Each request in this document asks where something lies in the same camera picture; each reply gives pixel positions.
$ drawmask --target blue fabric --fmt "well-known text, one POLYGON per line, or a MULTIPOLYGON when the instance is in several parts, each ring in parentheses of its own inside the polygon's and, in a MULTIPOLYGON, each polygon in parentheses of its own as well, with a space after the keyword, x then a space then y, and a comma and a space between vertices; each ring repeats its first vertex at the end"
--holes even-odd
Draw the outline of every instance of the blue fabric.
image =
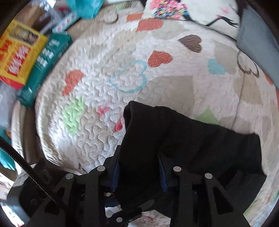
POLYGON ((113 170, 112 181, 111 181, 111 186, 110 186, 112 192, 115 192, 115 190, 117 188, 118 179, 119 179, 119 171, 120 171, 120 168, 119 168, 119 162, 118 162, 118 158, 117 158, 117 161, 116 161, 116 164, 115 164, 115 167, 113 170))
POLYGON ((250 6, 243 11, 236 45, 279 88, 279 45, 263 19, 250 6))
POLYGON ((104 0, 67 0, 72 11, 76 11, 82 18, 88 19, 92 19, 98 14, 103 2, 104 0))
POLYGON ((159 170, 160 170, 160 184, 163 189, 163 192, 167 192, 168 185, 166 182, 166 171, 164 169, 162 160, 159 158, 158 161, 159 161, 159 170))
MULTIPOLYGON (((7 136, 4 129, 0 129, 0 136, 11 145, 11 139, 7 136)), ((0 148, 0 163, 4 168, 15 170, 14 160, 0 148)))

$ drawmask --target light blue heart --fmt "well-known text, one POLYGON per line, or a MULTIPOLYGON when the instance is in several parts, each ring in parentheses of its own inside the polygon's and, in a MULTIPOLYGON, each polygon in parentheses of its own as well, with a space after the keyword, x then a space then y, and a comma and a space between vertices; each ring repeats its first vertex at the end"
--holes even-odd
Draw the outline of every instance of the light blue heart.
POLYGON ((141 91, 147 82, 147 79, 146 79, 145 75, 143 74, 144 71, 146 70, 146 68, 147 68, 147 63, 145 61, 142 61, 142 60, 132 61, 130 64, 124 66, 122 69, 117 71, 116 74, 112 78, 109 79, 109 83, 112 86, 114 86, 117 90, 122 91, 124 93, 135 93, 137 91, 141 91), (139 74, 139 76, 142 77, 142 83, 139 86, 137 86, 135 89, 132 89, 132 90, 123 90, 123 89, 120 89, 115 83, 112 82, 112 80, 115 79, 120 73, 122 73, 129 65, 135 65, 136 63, 141 64, 143 66, 143 69, 142 69, 141 73, 139 74))
POLYGON ((224 75, 226 73, 226 69, 216 59, 208 60, 208 71, 210 74, 216 75, 224 75))

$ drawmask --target bed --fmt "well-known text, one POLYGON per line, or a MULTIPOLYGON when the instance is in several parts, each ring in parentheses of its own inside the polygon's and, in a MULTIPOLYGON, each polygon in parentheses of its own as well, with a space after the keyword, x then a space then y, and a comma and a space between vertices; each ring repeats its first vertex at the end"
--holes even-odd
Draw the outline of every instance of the bed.
MULTIPOLYGON (((44 155, 82 174, 113 155, 134 100, 261 139, 267 179, 244 213, 263 224, 279 197, 279 92, 235 41, 190 21, 140 20, 142 8, 101 12, 44 82, 35 105, 44 155)), ((137 226, 168 226, 150 211, 137 226)))

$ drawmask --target gray pillow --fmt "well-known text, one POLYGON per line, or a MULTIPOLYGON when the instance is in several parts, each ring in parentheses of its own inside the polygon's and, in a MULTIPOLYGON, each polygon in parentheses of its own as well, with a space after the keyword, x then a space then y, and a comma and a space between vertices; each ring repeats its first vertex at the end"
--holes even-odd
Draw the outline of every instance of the gray pillow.
POLYGON ((0 128, 10 130, 16 90, 0 81, 0 128))
POLYGON ((279 45, 263 19, 250 6, 243 11, 236 45, 279 88, 279 45))

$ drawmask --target brown heart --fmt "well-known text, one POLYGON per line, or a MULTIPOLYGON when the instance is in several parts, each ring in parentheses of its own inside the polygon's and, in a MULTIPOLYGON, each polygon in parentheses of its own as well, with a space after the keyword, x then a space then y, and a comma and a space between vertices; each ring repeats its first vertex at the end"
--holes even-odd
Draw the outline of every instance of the brown heart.
POLYGON ((172 61, 172 56, 164 51, 156 51, 150 55, 147 63, 150 67, 155 68, 163 64, 168 64, 172 61))
POLYGON ((197 35, 188 35, 178 40, 181 42, 186 48, 193 52, 201 52, 201 38, 197 35))

